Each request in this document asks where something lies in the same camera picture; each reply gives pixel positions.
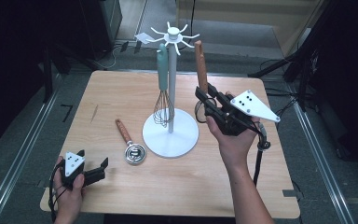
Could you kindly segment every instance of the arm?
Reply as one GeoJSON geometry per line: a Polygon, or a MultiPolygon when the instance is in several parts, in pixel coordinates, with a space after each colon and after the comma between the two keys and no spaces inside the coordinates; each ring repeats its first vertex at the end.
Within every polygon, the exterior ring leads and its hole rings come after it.
{"type": "MultiPolygon", "coordinates": [[[[62,157],[59,157],[57,164],[60,163],[62,157]]],[[[56,224],[69,224],[73,223],[80,213],[81,204],[83,201],[83,183],[84,176],[78,175],[74,181],[72,190],[62,187],[61,171],[57,170],[54,175],[54,189],[56,196],[59,195],[58,201],[58,215],[54,223],[56,224]]]]}
{"type": "Polygon", "coordinates": [[[220,155],[228,172],[236,222],[273,223],[248,170],[247,156],[256,133],[245,130],[238,136],[228,136],[221,133],[212,117],[207,117],[207,123],[217,139],[220,155]]]}

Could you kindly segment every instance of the wire whisk head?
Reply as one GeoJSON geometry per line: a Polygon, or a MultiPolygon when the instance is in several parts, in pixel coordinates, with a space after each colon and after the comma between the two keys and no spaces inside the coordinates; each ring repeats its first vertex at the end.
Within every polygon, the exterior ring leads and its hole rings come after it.
{"type": "Polygon", "coordinates": [[[166,91],[162,91],[155,105],[153,119],[156,124],[161,124],[165,128],[167,124],[173,120],[174,116],[175,110],[170,98],[166,91]]]}

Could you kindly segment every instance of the metal rod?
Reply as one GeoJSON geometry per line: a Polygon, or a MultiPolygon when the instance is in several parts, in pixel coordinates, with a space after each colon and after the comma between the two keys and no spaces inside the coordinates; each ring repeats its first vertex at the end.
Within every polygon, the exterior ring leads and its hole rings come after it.
{"type": "MultiPolygon", "coordinates": [[[[295,89],[291,85],[287,85],[288,89],[292,93],[296,93],[295,89]]],[[[355,223],[351,214],[351,210],[347,206],[344,195],[334,177],[333,172],[330,169],[330,165],[327,162],[324,152],[319,144],[318,138],[310,125],[310,120],[306,112],[302,111],[298,104],[295,104],[295,111],[303,128],[304,134],[310,144],[313,157],[321,171],[322,179],[326,185],[327,191],[330,194],[331,201],[336,208],[336,212],[341,223],[355,223]]]]}
{"type": "Polygon", "coordinates": [[[48,114],[50,113],[51,108],[54,105],[54,102],[57,98],[57,92],[60,89],[62,79],[61,76],[56,77],[59,80],[56,90],[53,92],[52,96],[48,99],[46,103],[43,103],[40,111],[30,129],[27,136],[22,143],[22,146],[14,159],[13,163],[10,166],[10,169],[7,171],[7,175],[0,184],[0,216],[7,203],[7,200],[13,191],[17,180],[20,178],[21,171],[27,162],[29,155],[31,154],[34,143],[41,132],[43,125],[46,122],[48,114]]]}
{"type": "MultiPolygon", "coordinates": [[[[170,101],[172,107],[175,108],[175,82],[176,82],[176,61],[177,61],[177,54],[174,44],[169,45],[169,68],[168,68],[168,94],[170,97],[170,101]]],[[[168,123],[168,132],[173,133],[173,121],[174,118],[168,123]]]]}

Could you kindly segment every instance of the wooden spatula handle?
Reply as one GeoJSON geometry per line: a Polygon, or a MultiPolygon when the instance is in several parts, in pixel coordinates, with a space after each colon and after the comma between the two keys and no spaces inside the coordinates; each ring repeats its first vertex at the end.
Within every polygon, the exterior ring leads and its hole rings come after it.
{"type": "Polygon", "coordinates": [[[194,43],[196,48],[196,63],[197,63],[197,75],[199,78],[199,87],[204,93],[208,93],[208,80],[206,75],[205,57],[202,49],[202,42],[200,40],[194,43]]]}
{"type": "Polygon", "coordinates": [[[126,143],[130,142],[131,141],[130,134],[127,132],[127,129],[124,126],[123,122],[121,122],[120,119],[116,119],[116,125],[120,130],[121,136],[123,136],[124,141],[126,141],[126,143]]]}

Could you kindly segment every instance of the black stand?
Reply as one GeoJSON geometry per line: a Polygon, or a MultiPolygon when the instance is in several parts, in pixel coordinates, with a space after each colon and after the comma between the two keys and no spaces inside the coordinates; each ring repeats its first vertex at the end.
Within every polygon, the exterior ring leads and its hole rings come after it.
{"type": "Polygon", "coordinates": [[[45,80],[45,99],[43,103],[48,101],[51,94],[53,93],[53,80],[51,74],[51,59],[48,51],[48,47],[45,48],[43,52],[43,75],[45,80]]]}
{"type": "Polygon", "coordinates": [[[301,73],[300,86],[298,90],[298,103],[302,110],[305,111],[304,96],[306,93],[308,79],[312,73],[310,58],[313,52],[321,44],[321,41],[324,39],[324,37],[329,34],[328,28],[334,24],[333,17],[335,15],[334,12],[337,10],[337,4],[338,0],[330,0],[327,3],[327,6],[324,9],[322,15],[311,29],[310,34],[295,53],[259,72],[249,74],[248,77],[262,77],[290,63],[287,67],[287,70],[283,74],[283,78],[286,82],[293,82],[297,75],[301,73]]]}
{"type": "Polygon", "coordinates": [[[86,65],[89,69],[91,69],[91,71],[96,71],[98,70],[98,66],[95,65],[95,63],[91,63],[90,61],[84,59],[83,57],[77,55],[76,53],[74,53],[73,51],[71,51],[70,49],[66,48],[64,45],[60,45],[60,44],[55,44],[55,48],[58,49],[59,51],[61,51],[63,54],[68,55],[74,59],[76,59],[77,61],[79,61],[80,63],[83,63],[84,65],[86,65]]]}

